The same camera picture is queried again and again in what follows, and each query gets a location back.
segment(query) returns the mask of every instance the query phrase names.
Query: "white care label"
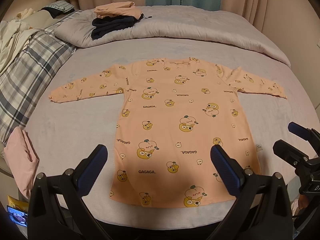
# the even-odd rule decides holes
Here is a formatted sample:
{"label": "white care label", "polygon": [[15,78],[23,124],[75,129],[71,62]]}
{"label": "white care label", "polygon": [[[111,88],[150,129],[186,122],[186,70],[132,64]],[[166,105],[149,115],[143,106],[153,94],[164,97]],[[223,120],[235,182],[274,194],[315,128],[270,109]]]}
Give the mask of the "white care label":
{"label": "white care label", "polygon": [[256,150],[257,150],[257,152],[263,150],[261,143],[256,144]]}

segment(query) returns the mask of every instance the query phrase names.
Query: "folded pink garment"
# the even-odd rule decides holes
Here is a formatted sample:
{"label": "folded pink garment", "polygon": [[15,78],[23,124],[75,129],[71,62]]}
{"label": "folded pink garment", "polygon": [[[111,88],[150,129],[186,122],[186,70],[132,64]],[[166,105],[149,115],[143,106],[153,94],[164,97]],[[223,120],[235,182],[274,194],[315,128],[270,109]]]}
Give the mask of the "folded pink garment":
{"label": "folded pink garment", "polygon": [[33,177],[38,159],[32,150],[29,139],[20,127],[14,128],[4,148],[7,165],[14,176],[20,192],[30,198],[33,186]]}
{"label": "folded pink garment", "polygon": [[97,6],[94,11],[97,18],[104,18],[106,16],[115,17],[118,15],[133,16],[137,20],[140,18],[142,12],[134,6],[134,2],[113,2],[105,5]]}

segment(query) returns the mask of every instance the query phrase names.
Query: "plaid fabric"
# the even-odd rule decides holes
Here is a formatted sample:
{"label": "plaid fabric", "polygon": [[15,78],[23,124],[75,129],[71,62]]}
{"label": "plaid fabric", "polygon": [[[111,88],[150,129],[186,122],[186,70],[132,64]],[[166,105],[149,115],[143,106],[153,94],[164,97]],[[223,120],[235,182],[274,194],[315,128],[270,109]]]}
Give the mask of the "plaid fabric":
{"label": "plaid fabric", "polygon": [[66,2],[65,0],[60,0],[60,1],[56,1],[54,3],[51,3],[49,5],[44,6],[44,8],[46,7],[51,7],[51,8],[55,8],[58,9],[60,11],[63,11],[64,13],[70,11],[71,9],[74,8],[74,5]]}
{"label": "plaid fabric", "polygon": [[35,33],[0,76],[0,141],[6,142],[16,126],[25,127],[44,90],[76,49],[53,35],[55,27],[75,18],[75,11]]}

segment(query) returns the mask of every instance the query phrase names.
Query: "phone screen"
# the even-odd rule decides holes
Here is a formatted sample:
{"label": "phone screen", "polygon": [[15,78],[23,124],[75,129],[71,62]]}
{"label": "phone screen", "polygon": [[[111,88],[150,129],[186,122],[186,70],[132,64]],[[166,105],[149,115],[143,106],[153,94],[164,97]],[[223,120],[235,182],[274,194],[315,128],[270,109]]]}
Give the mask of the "phone screen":
{"label": "phone screen", "polygon": [[7,206],[8,214],[12,222],[26,227],[28,225],[28,214]]}

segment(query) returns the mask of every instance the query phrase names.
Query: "long-sleeve shirt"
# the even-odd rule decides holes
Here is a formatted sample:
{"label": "long-sleeve shirt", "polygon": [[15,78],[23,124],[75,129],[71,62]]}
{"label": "long-sleeve shirt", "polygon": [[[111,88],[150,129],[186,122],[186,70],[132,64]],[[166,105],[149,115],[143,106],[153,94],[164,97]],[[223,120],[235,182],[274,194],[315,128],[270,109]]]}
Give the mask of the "long-sleeve shirt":
{"label": "long-sleeve shirt", "polygon": [[273,81],[193,57],[113,65],[57,88],[49,98],[61,103],[124,93],[109,197],[175,208],[233,198],[210,160],[212,145],[260,173],[238,91],[286,98]]}

